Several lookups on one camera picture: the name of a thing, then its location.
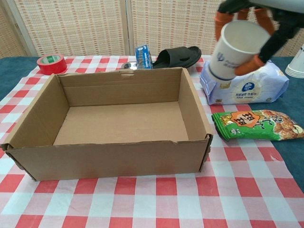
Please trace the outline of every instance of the slipper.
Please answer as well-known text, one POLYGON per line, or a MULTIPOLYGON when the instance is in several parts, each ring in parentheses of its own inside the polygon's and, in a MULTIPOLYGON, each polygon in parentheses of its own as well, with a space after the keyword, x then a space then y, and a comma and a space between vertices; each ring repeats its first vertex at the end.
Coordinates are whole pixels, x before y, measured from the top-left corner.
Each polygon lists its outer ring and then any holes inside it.
POLYGON ((201 50, 197 46, 175 47, 160 52, 153 63, 153 69, 166 67, 188 68, 194 65, 201 57, 201 50))

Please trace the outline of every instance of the open cardboard box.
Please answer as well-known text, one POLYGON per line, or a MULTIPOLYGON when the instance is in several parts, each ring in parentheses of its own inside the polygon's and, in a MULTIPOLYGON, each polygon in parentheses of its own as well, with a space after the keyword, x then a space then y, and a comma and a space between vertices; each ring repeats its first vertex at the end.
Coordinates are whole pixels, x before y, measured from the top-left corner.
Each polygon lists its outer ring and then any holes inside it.
POLYGON ((35 180, 200 171, 212 134, 184 68, 49 77, 2 145, 35 180))

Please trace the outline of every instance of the red tape roll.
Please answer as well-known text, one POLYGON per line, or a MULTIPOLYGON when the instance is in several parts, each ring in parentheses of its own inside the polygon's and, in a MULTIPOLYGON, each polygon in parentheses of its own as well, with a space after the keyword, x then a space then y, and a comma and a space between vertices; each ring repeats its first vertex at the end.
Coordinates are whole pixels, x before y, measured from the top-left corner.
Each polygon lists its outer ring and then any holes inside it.
POLYGON ((59 74, 66 70, 67 63, 61 54, 44 55, 37 60, 44 75, 59 74))

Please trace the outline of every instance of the red and white checkered tablecloth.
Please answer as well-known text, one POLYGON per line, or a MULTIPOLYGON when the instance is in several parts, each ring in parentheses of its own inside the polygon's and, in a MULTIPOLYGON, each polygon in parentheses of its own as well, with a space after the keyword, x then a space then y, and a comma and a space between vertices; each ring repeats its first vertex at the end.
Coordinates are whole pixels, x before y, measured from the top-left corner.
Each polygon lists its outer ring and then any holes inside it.
MULTIPOLYGON (((271 142, 224 142, 199 84, 200 61, 188 69, 214 129, 201 173, 33 181, 0 151, 1 228, 304 228, 304 194, 271 142)), ((128 56, 66 57, 66 72, 119 69, 128 56)), ((0 143, 48 76, 36 67, 0 101, 0 143)))

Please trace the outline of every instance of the paper cup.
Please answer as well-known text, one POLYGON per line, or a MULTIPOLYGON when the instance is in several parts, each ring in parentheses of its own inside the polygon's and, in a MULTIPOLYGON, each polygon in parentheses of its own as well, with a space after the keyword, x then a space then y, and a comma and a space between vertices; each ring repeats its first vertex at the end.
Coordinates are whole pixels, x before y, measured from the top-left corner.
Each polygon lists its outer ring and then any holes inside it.
POLYGON ((292 77, 304 78, 304 44, 287 66, 285 72, 292 77))
POLYGON ((235 68, 248 62, 260 52, 270 35, 256 23, 235 20, 226 24, 221 31, 209 64, 209 72, 218 82, 235 78, 235 68))

